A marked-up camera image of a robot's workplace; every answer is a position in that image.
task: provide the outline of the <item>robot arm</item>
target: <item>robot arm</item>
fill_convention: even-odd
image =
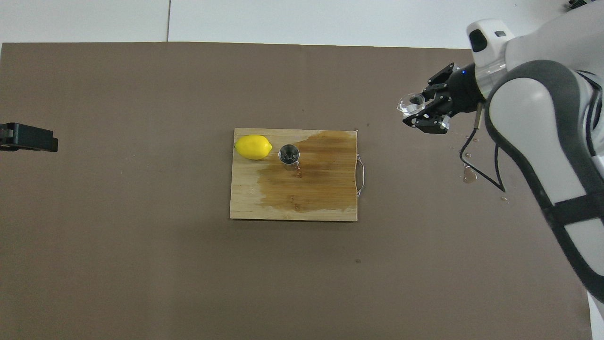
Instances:
[[[474,64],[449,64],[403,98],[403,122],[443,134],[451,117],[484,104],[489,135],[521,169],[585,287],[604,302],[604,1],[527,36],[494,19],[467,33]]]

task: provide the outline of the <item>metal cup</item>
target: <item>metal cup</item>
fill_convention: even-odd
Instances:
[[[299,158],[300,150],[295,145],[287,144],[279,149],[279,160],[287,170],[298,170],[300,168]]]

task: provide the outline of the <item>brown table surface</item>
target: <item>brown table surface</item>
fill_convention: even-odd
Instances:
[[[464,184],[445,136],[394,109],[468,50],[4,44],[7,339],[589,339],[585,291],[506,155]],[[357,223],[229,219],[233,129],[358,129]],[[481,130],[473,159],[492,172]]]

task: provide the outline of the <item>wet stain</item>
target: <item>wet stain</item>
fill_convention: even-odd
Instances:
[[[297,171],[283,167],[276,154],[258,170],[261,206],[283,211],[341,210],[356,206],[356,139],[343,131],[321,131],[301,142]]]
[[[478,179],[476,172],[469,166],[464,166],[463,168],[463,183],[472,183]]]

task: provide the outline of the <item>black cable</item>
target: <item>black cable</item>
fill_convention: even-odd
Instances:
[[[582,72],[587,73],[587,74],[593,74],[593,73],[586,72],[586,71],[577,72],[581,77],[583,77],[583,79],[585,79],[591,85],[591,87],[594,90],[591,95],[589,108],[587,109],[587,117],[586,117],[586,124],[585,124],[585,139],[587,141],[587,148],[590,152],[590,155],[595,156],[596,150],[594,149],[594,142],[591,138],[591,131],[596,128],[596,125],[598,124],[598,122],[600,120],[600,112],[602,110],[602,87],[600,86],[600,84],[593,81],[592,79],[590,79],[588,76],[586,76]]]
[[[500,175],[500,172],[499,172],[499,145],[495,145],[495,174],[497,175],[497,180],[499,181],[499,183],[495,182],[494,179],[490,178],[485,173],[483,173],[482,171],[478,170],[478,168],[476,168],[472,163],[470,163],[468,160],[466,160],[465,158],[463,158],[464,152],[465,152],[467,146],[470,144],[470,142],[474,138],[474,135],[476,135],[477,131],[478,131],[478,128],[474,128],[474,130],[472,131],[472,133],[470,134],[470,136],[467,138],[466,143],[461,147],[461,150],[459,150],[459,159],[461,159],[461,161],[465,165],[469,166],[474,171],[476,171],[477,173],[479,173],[482,177],[486,178],[489,182],[493,183],[493,185],[496,186],[499,190],[505,192],[506,191],[506,187],[503,185],[503,181],[501,180],[501,175]]]

